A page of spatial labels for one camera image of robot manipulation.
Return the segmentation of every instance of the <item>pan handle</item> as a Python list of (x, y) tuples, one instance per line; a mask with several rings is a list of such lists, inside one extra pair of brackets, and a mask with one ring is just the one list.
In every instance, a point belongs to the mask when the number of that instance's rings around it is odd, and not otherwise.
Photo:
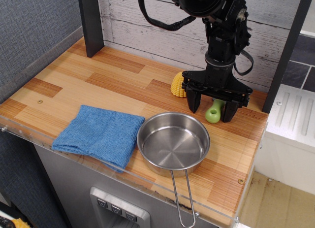
[(191, 191), (190, 191), (190, 186), (189, 186), (189, 179), (188, 179), (188, 173), (187, 170), (185, 169), (185, 174), (186, 174), (186, 180), (187, 180), (187, 187), (188, 187), (188, 192), (189, 192), (189, 199), (190, 199), (190, 204), (191, 204), (191, 210), (192, 210), (192, 218), (193, 218), (193, 223), (191, 226), (187, 227), (183, 224), (182, 222), (182, 217), (181, 217), (181, 211), (179, 209), (179, 201), (178, 201), (178, 196), (177, 196), (177, 191), (176, 191), (176, 185), (175, 185), (175, 179), (174, 179), (174, 174), (173, 171), (171, 170), (171, 174), (172, 174), (172, 180), (173, 180), (173, 186), (174, 186), (174, 192), (175, 192), (175, 198), (176, 198), (176, 204), (177, 204), (177, 210), (178, 210), (178, 216), (179, 216), (179, 221), (181, 222), (182, 226), (185, 228), (192, 228), (194, 227), (195, 223), (196, 223), (196, 215), (195, 215), (195, 211), (193, 209), (193, 203), (192, 203), (192, 198), (191, 198)]

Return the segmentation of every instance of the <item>button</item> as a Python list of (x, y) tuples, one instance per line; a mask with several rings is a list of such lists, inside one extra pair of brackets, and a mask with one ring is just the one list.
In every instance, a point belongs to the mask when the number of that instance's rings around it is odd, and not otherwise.
[(126, 218), (132, 222), (137, 222), (137, 217), (129, 212), (126, 212)]
[(122, 214), (122, 210), (114, 205), (112, 205), (112, 211), (115, 212), (118, 215)]
[(97, 203), (101, 206), (101, 207), (104, 207), (104, 208), (107, 208), (107, 202), (97, 198)]

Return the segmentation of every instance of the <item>wooden countertop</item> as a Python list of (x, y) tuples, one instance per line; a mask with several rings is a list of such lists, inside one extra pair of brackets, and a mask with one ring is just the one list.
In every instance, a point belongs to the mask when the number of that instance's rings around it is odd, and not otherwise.
[[(195, 210), (210, 222), (229, 227), (229, 217), (237, 215), (266, 125), (268, 115), (261, 112), (266, 94), (254, 91), (248, 107), (240, 108), (231, 122), (210, 124), (204, 118), (212, 105), (210, 97), (202, 96), (201, 105), (193, 114), (185, 98), (171, 94), (172, 80), (181, 71), (108, 47), (87, 58), (81, 39), (0, 105), (0, 125), (49, 149), (82, 104), (146, 119), (166, 111), (192, 115), (207, 128), (211, 140), (206, 159), (189, 175)], [(96, 159), (61, 154), (101, 173), (111, 171)], [(137, 148), (126, 170), (129, 173), (111, 174), (174, 200), (171, 178), (150, 171)], [(185, 177), (176, 178), (176, 182), (178, 193), (188, 197)], [(180, 203), (190, 207), (183, 197)]]

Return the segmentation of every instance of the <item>dark tile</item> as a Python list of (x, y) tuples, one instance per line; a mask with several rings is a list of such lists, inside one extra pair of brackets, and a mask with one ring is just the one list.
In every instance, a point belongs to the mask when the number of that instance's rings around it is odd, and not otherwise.
[(302, 87), (306, 74), (309, 71), (309, 68), (310, 67), (308, 65), (303, 65), (290, 61), (287, 65), (281, 83), (300, 89)]
[(310, 70), (310, 73), (307, 76), (303, 89), (315, 93), (315, 67), (312, 67), (312, 69)]
[(315, 65), (315, 38), (300, 34), (292, 52), (291, 60)]

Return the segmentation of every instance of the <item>white wooden wall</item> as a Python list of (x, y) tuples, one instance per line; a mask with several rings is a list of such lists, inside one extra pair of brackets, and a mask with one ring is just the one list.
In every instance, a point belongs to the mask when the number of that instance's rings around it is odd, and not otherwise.
[[(98, 0), (104, 44), (187, 70), (204, 69), (208, 49), (205, 27), (197, 18), (176, 32), (151, 26), (143, 17), (138, 0)], [(246, 0), (250, 46), (254, 69), (236, 78), (253, 89), (268, 92), (300, 0)], [(171, 0), (145, 0), (150, 17), (171, 24), (188, 15)], [(250, 63), (237, 57), (240, 71)]]

